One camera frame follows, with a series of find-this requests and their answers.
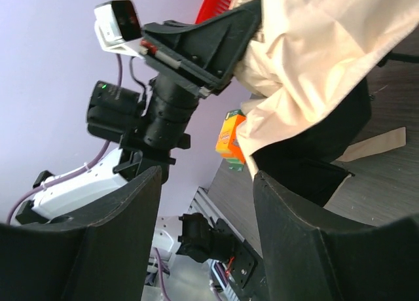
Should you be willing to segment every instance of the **beige cloth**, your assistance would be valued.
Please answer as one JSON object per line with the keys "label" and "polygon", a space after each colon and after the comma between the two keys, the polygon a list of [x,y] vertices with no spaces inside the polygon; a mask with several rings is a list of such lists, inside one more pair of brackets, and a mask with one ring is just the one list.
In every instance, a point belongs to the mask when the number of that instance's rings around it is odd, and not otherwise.
{"label": "beige cloth", "polygon": [[236,130],[252,176],[255,151],[323,120],[419,22],[419,0],[262,1],[261,30],[234,73],[267,97]]}
{"label": "beige cloth", "polygon": [[256,108],[260,103],[264,102],[264,99],[251,99],[247,101],[243,101],[242,105],[240,106],[243,115],[247,116],[252,109]]}
{"label": "beige cloth", "polygon": [[405,145],[406,128],[403,127],[350,145],[337,160],[339,162],[351,162],[352,160],[398,149]]}

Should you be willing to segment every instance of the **red wire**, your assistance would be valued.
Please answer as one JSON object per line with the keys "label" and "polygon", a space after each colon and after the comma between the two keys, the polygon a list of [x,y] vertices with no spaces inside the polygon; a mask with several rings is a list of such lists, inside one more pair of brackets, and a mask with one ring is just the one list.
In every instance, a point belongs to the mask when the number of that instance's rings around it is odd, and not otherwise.
{"label": "red wire", "polygon": [[227,265],[227,270],[225,271],[225,275],[228,278],[231,272],[231,265],[233,264],[234,261],[234,257],[230,258],[228,265]]}

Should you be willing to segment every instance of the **purple wall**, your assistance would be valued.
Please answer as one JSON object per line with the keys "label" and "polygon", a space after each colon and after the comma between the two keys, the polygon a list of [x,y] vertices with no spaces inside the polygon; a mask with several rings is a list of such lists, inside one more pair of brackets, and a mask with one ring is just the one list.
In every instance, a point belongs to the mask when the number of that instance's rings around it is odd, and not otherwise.
{"label": "purple wall", "polygon": [[[94,83],[116,81],[116,58],[101,51],[93,28],[93,8],[106,1],[0,0],[0,221],[40,171],[67,172],[103,143],[87,133],[85,113]],[[194,22],[202,3],[133,1],[142,23]],[[126,66],[128,58],[123,61]],[[136,68],[144,81],[155,75],[139,60]],[[123,85],[137,90],[127,71]],[[188,129],[193,148],[173,152],[178,161],[163,188],[160,214],[182,213],[197,186],[209,186],[221,161],[214,146],[225,113],[248,97],[232,84],[202,102]]]}

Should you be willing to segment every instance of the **black plastic housing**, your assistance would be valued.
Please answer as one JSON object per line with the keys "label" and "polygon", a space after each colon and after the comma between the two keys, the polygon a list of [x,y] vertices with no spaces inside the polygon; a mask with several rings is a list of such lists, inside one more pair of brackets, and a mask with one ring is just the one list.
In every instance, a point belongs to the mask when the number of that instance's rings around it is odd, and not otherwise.
{"label": "black plastic housing", "polygon": [[54,175],[49,172],[48,170],[44,170],[38,174],[38,178],[36,178],[35,182],[32,185],[32,188],[37,188],[42,184],[43,181],[47,180],[49,177],[53,177]]}
{"label": "black plastic housing", "polygon": [[162,150],[189,149],[191,140],[185,130],[199,99],[163,75],[158,75],[151,85],[153,95],[145,115],[144,143]]}
{"label": "black plastic housing", "polygon": [[261,0],[253,0],[197,25],[146,24],[145,61],[197,97],[217,95],[230,83],[261,20]]}
{"label": "black plastic housing", "polygon": [[33,224],[38,222],[40,224],[44,224],[48,221],[48,219],[40,216],[40,214],[34,212],[32,210],[33,207],[33,200],[24,201],[20,207],[18,212],[16,213],[15,219],[20,224]]}

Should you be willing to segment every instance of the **cable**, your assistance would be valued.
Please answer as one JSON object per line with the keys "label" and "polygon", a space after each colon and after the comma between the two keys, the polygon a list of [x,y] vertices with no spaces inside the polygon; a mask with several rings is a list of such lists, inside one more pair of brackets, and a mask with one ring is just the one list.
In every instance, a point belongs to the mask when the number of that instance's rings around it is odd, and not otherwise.
{"label": "cable", "polygon": [[223,267],[218,262],[216,262],[214,264],[214,270],[217,271],[217,274],[220,276],[221,280],[223,281],[222,284],[225,287],[227,287],[227,285],[228,285],[228,279],[227,279],[227,277],[225,275],[225,271],[224,271]]}
{"label": "cable", "polygon": [[212,291],[212,293],[214,294],[217,301],[223,301],[223,299],[221,299],[217,289],[214,287],[214,282],[212,280],[209,281],[209,289]]}
{"label": "cable", "polygon": [[217,224],[215,223],[214,218],[212,218],[212,216],[211,216],[211,217],[209,218],[209,220],[211,221],[212,228],[213,228],[213,229],[216,229],[216,228],[217,228]]}
{"label": "cable", "polygon": [[134,75],[134,65],[133,65],[133,61],[134,61],[134,58],[135,57],[131,57],[130,58],[130,74],[131,74],[131,77],[132,77],[132,79],[138,84],[138,85],[140,85],[142,88],[143,88],[143,99],[144,99],[144,97],[145,97],[145,93],[147,92],[147,87],[146,87],[146,85],[143,83],[143,82],[141,82],[139,79],[137,79],[136,78],[136,76]]}
{"label": "cable", "polygon": [[[157,263],[157,258],[155,258],[155,257],[154,257],[154,262],[153,262],[153,263],[150,263],[150,262],[149,262],[149,266],[151,266],[151,267],[156,267],[156,263]],[[164,262],[162,262],[162,266],[163,266],[163,272],[164,272],[166,275],[169,275],[169,276],[170,276],[170,269],[169,269],[169,266],[168,266],[166,263],[164,263]]]}
{"label": "cable", "polygon": [[[117,54],[117,60],[118,60],[118,86],[121,86],[121,84],[122,84],[122,60],[121,60],[120,54]],[[29,192],[26,192],[12,206],[12,209],[9,211],[9,213],[7,215],[6,223],[10,224],[12,222],[14,212],[18,209],[20,204],[22,202],[24,202],[28,197],[34,195],[35,193],[38,193],[38,192],[42,191],[45,188],[50,188],[54,185],[58,185],[60,183],[68,181],[72,178],[75,178],[75,177],[81,175],[82,173],[85,173],[86,171],[88,171],[88,169],[92,169],[102,159],[103,155],[105,155],[105,153],[106,153],[106,151],[109,147],[109,144],[110,144],[110,142],[106,141],[103,144],[103,147],[101,148],[101,150],[99,151],[99,154],[95,158],[93,158],[93,160],[91,162],[89,162],[87,165],[85,165],[85,167],[82,167],[82,168],[80,168],[80,169],[78,169],[74,172],[69,173],[68,175],[65,175],[64,177],[61,177],[59,179],[55,179],[51,182],[45,183],[44,185],[38,186],[37,188],[34,188],[34,189],[30,190]]]}
{"label": "cable", "polygon": [[233,264],[233,261],[234,261],[234,257],[230,258],[230,261],[228,262],[227,270],[225,271],[225,277],[227,278],[230,276],[231,265]]}
{"label": "cable", "polygon": [[171,301],[167,292],[166,292],[166,288],[164,286],[164,280],[163,280],[163,263],[162,263],[162,258],[160,256],[160,252],[158,252],[158,249],[155,247],[154,248],[155,253],[156,253],[156,258],[157,258],[157,264],[158,264],[158,279],[160,280],[160,286],[162,288],[162,294],[163,294],[163,298],[165,299],[165,301]]}
{"label": "cable", "polygon": [[157,273],[149,273],[145,278],[145,285],[152,285],[156,280]]}

